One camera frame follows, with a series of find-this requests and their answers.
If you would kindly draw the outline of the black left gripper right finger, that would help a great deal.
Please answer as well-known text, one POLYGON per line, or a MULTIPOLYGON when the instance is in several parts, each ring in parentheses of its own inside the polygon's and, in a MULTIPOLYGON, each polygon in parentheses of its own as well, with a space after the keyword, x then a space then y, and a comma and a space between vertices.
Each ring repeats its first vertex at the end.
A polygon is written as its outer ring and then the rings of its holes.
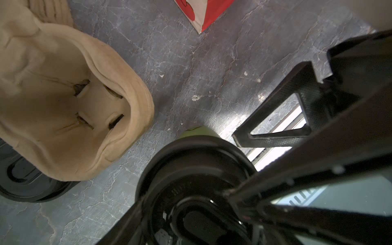
POLYGON ((389 245, 391 216, 272 201, 391 167, 392 85, 386 83, 224 197, 243 222, 261 225, 286 242, 298 234, 336 245, 389 245))

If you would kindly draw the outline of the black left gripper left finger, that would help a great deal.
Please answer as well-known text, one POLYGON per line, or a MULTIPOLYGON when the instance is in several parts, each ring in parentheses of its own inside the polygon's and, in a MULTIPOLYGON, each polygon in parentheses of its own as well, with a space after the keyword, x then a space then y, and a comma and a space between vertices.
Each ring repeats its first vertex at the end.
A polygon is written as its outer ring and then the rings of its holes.
POLYGON ((213 245, 214 224, 198 206, 176 208, 173 214, 158 213, 150 219, 146 198, 135 201, 131 208, 101 238, 98 245, 213 245))

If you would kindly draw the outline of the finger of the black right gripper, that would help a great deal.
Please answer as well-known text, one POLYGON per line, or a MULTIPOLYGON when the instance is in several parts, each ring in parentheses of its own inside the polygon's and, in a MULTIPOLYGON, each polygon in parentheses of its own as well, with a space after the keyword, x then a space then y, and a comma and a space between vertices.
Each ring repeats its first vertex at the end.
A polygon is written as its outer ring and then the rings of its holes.
POLYGON ((325 123, 325 100, 313 65, 304 61, 283 78, 261 105, 234 131, 232 137, 238 147, 257 148, 271 143, 266 134, 291 111, 300 105, 306 119, 304 133, 295 133, 302 139, 289 139, 295 145, 325 123))

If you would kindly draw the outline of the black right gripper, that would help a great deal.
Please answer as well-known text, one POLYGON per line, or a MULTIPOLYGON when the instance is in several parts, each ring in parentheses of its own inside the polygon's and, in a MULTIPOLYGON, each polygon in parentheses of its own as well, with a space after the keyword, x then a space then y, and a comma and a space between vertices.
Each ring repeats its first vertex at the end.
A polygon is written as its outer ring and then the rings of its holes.
POLYGON ((392 79, 392 31, 349 38, 327 51, 327 104, 351 104, 392 79))

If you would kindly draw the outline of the black plastic cup lid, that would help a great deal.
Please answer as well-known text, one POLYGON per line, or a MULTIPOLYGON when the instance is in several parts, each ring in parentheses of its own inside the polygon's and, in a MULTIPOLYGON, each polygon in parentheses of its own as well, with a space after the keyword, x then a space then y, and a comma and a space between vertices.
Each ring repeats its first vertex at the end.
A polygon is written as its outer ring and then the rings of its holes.
POLYGON ((224 197, 256 173, 246 155, 233 144, 212 136, 178 139, 149 162, 137 185, 136 200, 145 197, 150 219, 176 208, 206 211, 214 224, 214 245, 256 245, 260 230, 242 221, 224 197))

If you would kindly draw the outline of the red white paper bag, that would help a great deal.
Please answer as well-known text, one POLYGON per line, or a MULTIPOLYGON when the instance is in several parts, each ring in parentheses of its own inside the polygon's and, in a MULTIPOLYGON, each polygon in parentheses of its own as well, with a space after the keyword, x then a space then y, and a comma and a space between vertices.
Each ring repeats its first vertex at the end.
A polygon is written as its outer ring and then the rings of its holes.
POLYGON ((214 23, 235 0, 174 0, 198 34, 214 23))

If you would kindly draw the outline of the brown pulp cup carrier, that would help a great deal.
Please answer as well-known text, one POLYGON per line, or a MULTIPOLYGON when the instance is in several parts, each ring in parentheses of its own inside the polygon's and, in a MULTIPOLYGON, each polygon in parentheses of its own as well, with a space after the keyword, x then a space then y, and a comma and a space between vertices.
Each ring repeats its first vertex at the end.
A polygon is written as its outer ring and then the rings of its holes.
POLYGON ((1 1, 1 138, 45 175, 84 181, 151 126, 152 95, 67 1, 1 1))

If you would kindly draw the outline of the green paper coffee cup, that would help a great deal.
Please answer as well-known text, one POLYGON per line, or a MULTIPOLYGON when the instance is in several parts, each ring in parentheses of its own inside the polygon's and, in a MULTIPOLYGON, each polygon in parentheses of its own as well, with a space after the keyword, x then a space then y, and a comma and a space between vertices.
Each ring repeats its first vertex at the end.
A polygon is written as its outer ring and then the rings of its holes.
POLYGON ((192 136, 212 136, 212 137, 220 138, 220 136, 212 129, 205 126, 199 126, 199 127, 185 130, 181 135, 177 137, 177 139, 182 139, 182 138, 192 137, 192 136))

